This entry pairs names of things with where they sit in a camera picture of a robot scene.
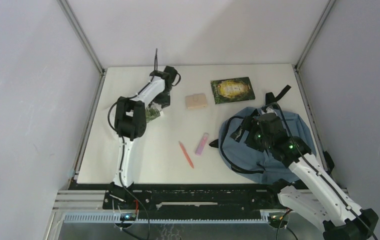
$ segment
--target orange pen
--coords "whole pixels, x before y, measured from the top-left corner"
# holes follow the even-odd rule
[[[180,142],[180,141],[178,141],[178,143],[179,143],[179,146],[181,147],[182,153],[184,154],[185,158],[187,159],[188,164],[190,164],[190,167],[191,167],[192,169],[194,169],[195,166],[193,165],[193,162],[192,162],[192,160],[190,159],[189,154],[187,154],[186,148],[184,147],[183,143]]]

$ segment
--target dark green book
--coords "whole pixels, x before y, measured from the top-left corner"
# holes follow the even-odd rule
[[[255,99],[249,77],[210,81],[215,104],[234,103]]]

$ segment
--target beige box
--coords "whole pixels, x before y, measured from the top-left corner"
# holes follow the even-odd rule
[[[185,105],[187,109],[201,109],[208,106],[208,101],[204,93],[193,94],[185,97]]]

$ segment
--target bag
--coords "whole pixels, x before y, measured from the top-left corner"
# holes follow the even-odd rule
[[[279,110],[274,109],[277,116],[284,122]],[[237,142],[230,137],[241,125],[246,116],[260,116],[263,114],[261,108],[246,107],[222,123],[219,129],[218,142],[213,141],[209,145],[218,147],[224,163],[234,172],[259,184],[273,184],[279,179],[288,182],[295,182],[299,178],[286,168],[280,161],[273,158],[272,154],[266,150],[260,152],[245,144],[245,139],[249,134],[243,134],[241,141]],[[293,136],[300,137],[312,150],[312,154],[317,155],[311,131],[299,114],[283,111],[284,118]]]

